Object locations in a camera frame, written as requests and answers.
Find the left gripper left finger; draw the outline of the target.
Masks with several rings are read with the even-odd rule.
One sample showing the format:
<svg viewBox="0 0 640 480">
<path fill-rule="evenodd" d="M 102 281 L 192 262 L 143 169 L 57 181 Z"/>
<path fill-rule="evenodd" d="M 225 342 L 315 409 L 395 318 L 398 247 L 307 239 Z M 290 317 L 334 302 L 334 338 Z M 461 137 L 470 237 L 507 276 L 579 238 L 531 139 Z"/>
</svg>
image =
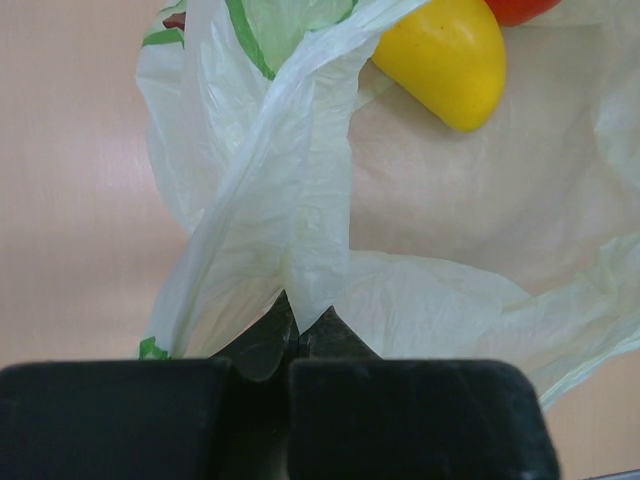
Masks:
<svg viewBox="0 0 640 480">
<path fill-rule="evenodd" d="M 284 479 L 285 296 L 207 359 L 30 362 L 1 372 L 5 479 Z"/>
</svg>

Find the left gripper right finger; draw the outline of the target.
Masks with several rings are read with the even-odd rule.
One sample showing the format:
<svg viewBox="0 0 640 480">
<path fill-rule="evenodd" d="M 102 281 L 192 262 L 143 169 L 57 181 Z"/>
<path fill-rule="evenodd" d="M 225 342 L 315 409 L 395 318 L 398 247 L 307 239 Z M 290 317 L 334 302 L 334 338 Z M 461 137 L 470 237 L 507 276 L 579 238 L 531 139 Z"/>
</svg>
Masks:
<svg viewBox="0 0 640 480">
<path fill-rule="evenodd" d="M 555 479 L 527 377 L 496 360 L 378 357 L 326 311 L 289 368 L 293 479 Z"/>
</svg>

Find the green plastic bag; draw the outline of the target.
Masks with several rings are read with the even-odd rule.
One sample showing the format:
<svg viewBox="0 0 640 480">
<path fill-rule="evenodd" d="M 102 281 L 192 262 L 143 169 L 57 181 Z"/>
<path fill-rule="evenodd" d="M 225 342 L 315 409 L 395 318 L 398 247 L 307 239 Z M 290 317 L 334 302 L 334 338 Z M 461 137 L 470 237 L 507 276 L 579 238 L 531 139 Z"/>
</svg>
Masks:
<svg viewBox="0 0 640 480">
<path fill-rule="evenodd" d="M 543 405 L 639 346 L 639 5 L 506 31 L 472 133 L 369 61 L 414 1 L 170 1 L 136 81 L 190 240 L 141 359 L 218 352 L 286 294 L 386 358 L 496 358 Z"/>
</svg>

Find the yellow mango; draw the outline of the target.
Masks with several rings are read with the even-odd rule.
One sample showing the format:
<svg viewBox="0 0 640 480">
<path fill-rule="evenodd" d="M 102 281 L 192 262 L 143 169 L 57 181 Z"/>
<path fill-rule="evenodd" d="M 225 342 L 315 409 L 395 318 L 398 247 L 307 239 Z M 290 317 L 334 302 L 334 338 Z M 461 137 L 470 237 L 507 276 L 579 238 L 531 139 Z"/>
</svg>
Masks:
<svg viewBox="0 0 640 480">
<path fill-rule="evenodd" d="M 482 127 L 505 89 L 504 38 L 481 0 L 422 5 L 381 36 L 371 60 L 443 123 L 461 132 Z"/>
</svg>

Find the red tomato fruit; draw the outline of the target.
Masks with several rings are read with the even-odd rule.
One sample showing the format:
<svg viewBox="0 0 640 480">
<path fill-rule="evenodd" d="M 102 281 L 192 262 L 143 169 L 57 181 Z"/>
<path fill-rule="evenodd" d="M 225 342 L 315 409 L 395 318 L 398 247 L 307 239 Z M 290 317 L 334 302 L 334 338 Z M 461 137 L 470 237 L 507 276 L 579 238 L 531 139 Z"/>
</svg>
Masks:
<svg viewBox="0 0 640 480">
<path fill-rule="evenodd" d="M 500 26 L 514 27 L 555 7 L 560 0 L 486 0 Z"/>
</svg>

